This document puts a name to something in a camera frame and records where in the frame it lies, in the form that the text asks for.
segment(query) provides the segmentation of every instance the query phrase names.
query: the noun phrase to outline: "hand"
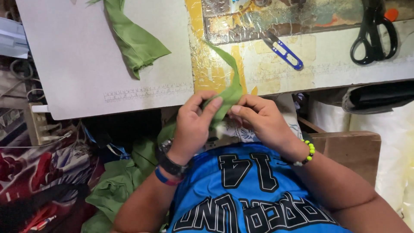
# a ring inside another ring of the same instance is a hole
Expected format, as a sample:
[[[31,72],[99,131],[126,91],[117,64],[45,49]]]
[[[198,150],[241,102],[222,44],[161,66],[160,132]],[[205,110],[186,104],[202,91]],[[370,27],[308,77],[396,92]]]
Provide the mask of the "hand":
[[[175,163],[187,164],[207,142],[211,120],[221,107],[223,98],[215,98],[204,110],[200,105],[215,95],[215,91],[197,92],[179,109],[173,144],[168,152],[168,157]]]
[[[243,95],[238,105],[231,107],[229,115],[244,128],[253,129],[265,146],[284,157],[296,157],[297,154],[303,159],[307,156],[309,148],[289,128],[275,102],[255,95]]]

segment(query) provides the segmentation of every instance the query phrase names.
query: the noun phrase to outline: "beaded bracelet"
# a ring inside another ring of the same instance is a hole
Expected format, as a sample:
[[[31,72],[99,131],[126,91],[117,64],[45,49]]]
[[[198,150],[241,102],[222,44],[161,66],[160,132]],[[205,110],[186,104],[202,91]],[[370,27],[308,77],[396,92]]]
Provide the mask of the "beaded bracelet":
[[[282,161],[283,162],[285,162],[285,163],[287,163],[289,165],[294,165],[294,166],[302,167],[307,162],[309,162],[309,161],[312,160],[313,154],[315,153],[315,147],[314,147],[314,145],[312,143],[310,143],[310,141],[308,141],[308,140],[306,140],[306,141],[303,140],[303,139],[301,139],[301,140],[302,140],[302,142],[305,142],[309,146],[309,155],[306,157],[306,159],[304,159],[302,162],[297,161],[295,163],[291,163],[291,162],[288,162],[288,161],[286,161],[285,159],[282,158]]]

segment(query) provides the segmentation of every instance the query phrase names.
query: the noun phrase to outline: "green cloth pile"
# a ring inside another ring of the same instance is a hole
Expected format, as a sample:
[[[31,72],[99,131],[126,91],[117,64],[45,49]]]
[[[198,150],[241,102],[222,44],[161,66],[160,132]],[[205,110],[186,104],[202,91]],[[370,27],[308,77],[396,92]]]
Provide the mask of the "green cloth pile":
[[[98,208],[98,212],[82,225],[82,233],[110,232],[115,216],[122,204],[155,170],[156,144],[147,139],[134,142],[129,160],[105,164],[105,172],[99,183],[86,198],[86,202]]]
[[[238,74],[237,64],[236,60],[233,56],[228,54],[227,52],[223,51],[222,49],[206,42],[206,44],[216,51],[216,53],[229,65],[234,71],[233,81],[231,82],[231,85],[226,88],[224,91],[222,91],[217,96],[209,99],[203,104],[202,108],[205,108],[207,104],[214,98],[221,96],[223,98],[223,104],[221,105],[218,112],[214,115],[213,120],[210,124],[210,130],[214,129],[225,117],[227,111],[237,102],[240,100],[243,89],[240,84],[240,77]],[[174,132],[176,130],[176,117],[173,116],[170,118],[170,120],[165,124],[165,126],[162,128],[161,132],[159,133],[157,137],[157,143],[160,145],[161,143],[165,142],[168,139],[171,139],[174,137]]]
[[[87,3],[93,4],[99,1],[90,0]],[[140,79],[139,69],[151,66],[154,60],[171,52],[157,38],[124,15],[125,0],[103,1],[125,63],[135,77]]]

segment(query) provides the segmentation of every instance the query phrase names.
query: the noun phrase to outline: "blue jersey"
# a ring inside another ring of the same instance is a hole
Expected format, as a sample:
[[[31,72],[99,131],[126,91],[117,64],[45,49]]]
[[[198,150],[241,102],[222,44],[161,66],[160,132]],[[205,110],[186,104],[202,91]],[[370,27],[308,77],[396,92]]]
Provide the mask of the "blue jersey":
[[[194,157],[167,232],[347,232],[274,150],[238,143]]]

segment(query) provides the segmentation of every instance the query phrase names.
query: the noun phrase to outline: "black wristwatch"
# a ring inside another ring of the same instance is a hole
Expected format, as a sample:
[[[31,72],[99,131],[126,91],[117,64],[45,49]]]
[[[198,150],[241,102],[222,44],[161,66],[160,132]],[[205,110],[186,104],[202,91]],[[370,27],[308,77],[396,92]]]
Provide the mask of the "black wristwatch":
[[[167,153],[173,144],[173,139],[166,140],[155,150],[155,158],[158,160],[158,165],[166,172],[173,176],[182,177],[191,167],[193,160],[191,159],[187,165],[181,166],[171,161]]]

